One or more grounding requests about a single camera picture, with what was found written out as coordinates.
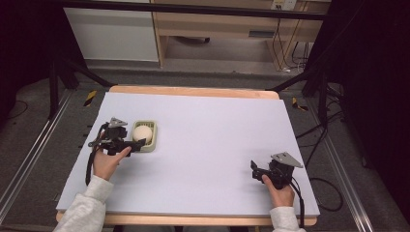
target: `wire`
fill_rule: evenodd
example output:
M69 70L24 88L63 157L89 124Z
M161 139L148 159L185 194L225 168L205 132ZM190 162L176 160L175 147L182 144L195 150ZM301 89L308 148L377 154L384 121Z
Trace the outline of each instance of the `wire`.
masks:
M16 115L11 116L11 117L8 117L7 119L16 118L16 117L20 116L21 114L23 114L25 111L27 111L27 108L28 108L28 103L27 103L27 102L25 102L25 101L19 101L19 100L15 101L15 102L21 102L21 103L23 103L23 104L24 104L24 109L23 109L21 112L17 113Z
M335 90L334 88L332 88L329 84L328 84L328 94L332 97L335 97L337 99L341 99L343 98L343 95L340 92L340 87L341 85L338 86L339 88L339 92L337 90Z
M298 187L296 188L296 186L292 182L290 182L289 184L296 191L296 193L299 196L299 206L301 208L301 213L300 213L301 224L300 224L300 227L304 228L305 227L305 202L304 202L304 199L302 198L302 194L301 194L301 191L299 189L298 182L295 179L293 179L293 180L296 182Z
M343 111L338 111L338 112L336 112L335 114L332 114L331 116L328 117L328 121L330 121L331 119L335 118L337 115L342 114L342 113L343 113ZM305 131L305 132L303 132L303 133L297 135L297 136L296 136L296 139L301 138L301 137L303 137L303 136L305 136L305 135L307 135L307 134L309 134L309 133L314 132L314 131L317 130L318 128L322 127L322 125L323 125L323 124L319 124L319 125L313 127L312 129L309 129L309 130L307 130L307 131Z
M296 63L296 61L295 61L295 51L296 51L296 47L298 47L298 45L299 45L299 42L296 42L296 43L295 43L295 47L293 47L293 51L292 51L292 62L293 62L294 64L298 64L298 63Z
M319 143L323 141L323 139L325 139L325 137L328 135L328 132L326 131L326 134L322 137L322 139L319 140ZM303 145L303 146L299 146L299 148L306 148L306 147L313 147L316 146L316 143L314 144L310 144L310 145Z
M274 35L274 40L272 41L272 50L274 51L275 58L276 58L277 61L278 61L279 68L280 68L281 70L283 70L284 68L281 66L281 64L280 64L280 62L279 62L279 58L278 58L277 52L275 51L275 37L276 37L276 36L277 36L277 34ZM288 64L286 63L285 59L284 59L284 55L283 55L283 57L282 57L282 61L284 61L285 65L288 66L288 69L289 69L289 70L298 68L297 66L290 66L290 65L288 65Z
M304 60L305 62L308 60L308 43L305 43Z
M282 62L284 62L284 64L285 64L287 67L289 67L289 69L290 69L290 68L297 68L297 67L292 67L292 66L290 66L290 65L288 65L288 64L286 63L286 59L285 59L284 52L283 52L284 49L283 49L283 46L282 46L282 44L281 44L279 26L280 26L280 18L278 19L278 27L277 27L277 32L275 33L275 35L278 35L278 38L279 38L280 49L281 49L281 52L282 52Z
M298 63L298 73L302 73L300 70L299 70L299 67L301 66L301 62L299 61L299 63Z
M98 141L99 139L101 139L101 134L102 131L105 130L108 127L108 123L103 124L100 129L99 132L97 133L97 138L95 141ZM99 150L100 148L96 145L93 146L93 150L90 153L90 157L88 158L88 162L87 162L87 170L85 172L85 184L88 186L88 184L91 181L91 169L93 167L93 162L94 162L94 158L96 156L97 150Z
M330 211L330 212L337 212L337 211L339 211L339 210L343 207L343 204L344 204L343 195L341 194L340 190L339 190L334 184L332 184L331 182L329 182L329 181L327 181L327 180L325 180L325 179L322 179L322 178L309 178L309 180L310 180L310 181L320 181L320 182L323 182L323 183L328 184L328 185L331 186L333 189L335 189L335 191L337 192L338 198L340 199L340 203L339 203L338 206L337 206L336 208L334 208L334 209L329 208L329 207L325 207L325 206L323 206L323 205L321 205L321 204L318 204L318 206L319 206L320 208L322 208L322 209L324 209L324 210L326 210L326 211Z
M338 104L340 104L340 100L330 101L330 102L326 105L326 108L329 108L329 106L331 106L333 103L338 103Z
M326 136L328 129L325 128L322 133L320 133L319 139L317 140L316 144L313 147L313 150L311 150L310 155L307 158L307 162L305 163L305 168L308 168L308 165L310 163L311 158L313 157L314 152L316 151L317 147L319 146L320 141Z

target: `gray floor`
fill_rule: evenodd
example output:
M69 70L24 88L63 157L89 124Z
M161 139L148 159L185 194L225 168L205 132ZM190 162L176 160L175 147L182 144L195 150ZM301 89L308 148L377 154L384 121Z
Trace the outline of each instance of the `gray floor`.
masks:
M164 66L159 68L131 67L127 71L95 70L100 76L124 84L200 86L220 88L265 89L281 83L298 73L277 72L270 59L266 45L261 41L214 40L210 43L187 39L172 39L167 50ZM15 203L2 221L19 230L47 231L55 226L56 194L62 191L73 163L98 114L103 93L106 89L82 76L80 86L70 92L71 100L50 139L42 149ZM303 99L300 93L303 83L292 86L280 93L285 101L295 134L314 127L314 107L309 111L292 107L292 98L300 104L315 104L316 99ZM90 90L98 90L91 106L83 103ZM46 123L48 113L47 81L42 80L22 88L17 98L27 102L28 108L21 115L9 120L0 131L1 169L0 193L6 191L26 154ZM24 109L18 102L11 115ZM329 115L338 112L337 104L332 104ZM300 146L313 144L319 131L298 139ZM410 227L399 212L395 202L386 191L378 174L363 168L356 141L347 125L335 120L329 127L329 138L337 150L352 184L358 193L374 231L410 231ZM301 148L304 159L308 158L312 147ZM324 178L339 188L337 175L329 159L329 151L322 142L307 168L309 177ZM323 206L334 208L339 200L337 192L327 185L312 182L313 190ZM271 231L272 227L263 227ZM351 207L344 202L337 212L321 210L316 225L308 231L358 231L352 217Z

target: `cabinet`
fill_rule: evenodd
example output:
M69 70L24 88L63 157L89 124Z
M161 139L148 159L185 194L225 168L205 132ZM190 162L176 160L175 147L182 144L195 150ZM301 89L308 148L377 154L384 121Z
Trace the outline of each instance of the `cabinet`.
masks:
M151 13L68 8L65 12L86 60L159 61Z
M271 9L269 0L151 0L158 4L199 5L248 9ZM294 11L325 13L330 1L298 1ZM266 17L247 17L208 14L153 13L156 39L159 45L160 63L163 65L167 37L210 37L265 40L271 51L277 69L291 51L294 42L314 42L321 27L321 21L279 19ZM279 24L280 42L274 34Z

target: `white sleeve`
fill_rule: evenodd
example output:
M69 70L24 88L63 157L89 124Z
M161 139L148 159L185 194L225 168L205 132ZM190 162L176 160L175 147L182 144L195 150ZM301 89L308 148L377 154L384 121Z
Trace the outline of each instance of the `white sleeve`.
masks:
M270 213L275 232L305 231L299 228L293 207L276 207Z
M85 192L75 197L54 231L102 231L105 200L112 188L108 181L93 176Z

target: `metal frame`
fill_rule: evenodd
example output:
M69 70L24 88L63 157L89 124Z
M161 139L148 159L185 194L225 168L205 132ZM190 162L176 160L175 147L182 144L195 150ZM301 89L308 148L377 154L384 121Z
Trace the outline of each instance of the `metal frame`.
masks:
M46 122L42 132L37 137L35 143L31 147L23 163L18 168L17 172L13 176L12 181L9 183L5 192L1 196L0 198L0 224L3 223L3 220L6 217L7 212L11 209L13 203L15 202L15 199L17 198L18 193L20 192L25 181L30 175L30 172L33 169L34 165L36 164L36 161L38 157L40 156L40 153L43 151L45 144L47 143L48 139L54 132L55 127L57 126L64 111L67 108L67 105L70 101L72 94L73 94L73 90L65 91L60 101L60 105L61 105L60 108L56 111L54 117L49 119Z
M151 4L131 2L108 2L90 0L46 0L64 8L99 9L129 12L161 12L199 15L236 15L251 17L291 18L306 20L327 20L336 18L333 15L322 13L305 13L290 11L259 10L246 8L208 7L176 4Z
M316 108L315 103L313 103L311 99L307 99L307 105L310 109ZM316 124L319 125L320 120L318 116L313 111L311 111L311 115L313 116ZM343 196L349 206L349 209L352 213L353 219L356 222L356 225L358 226L359 231L374 231L370 219L367 216L365 207L363 206L358 193L356 192L352 182L350 181L350 178L347 175L347 172L344 169L340 158L338 157L337 150L332 142L332 139L329 136L325 137L324 145L326 150L328 151L329 161L331 162L332 168L335 171L338 183L340 184L340 190L343 193Z

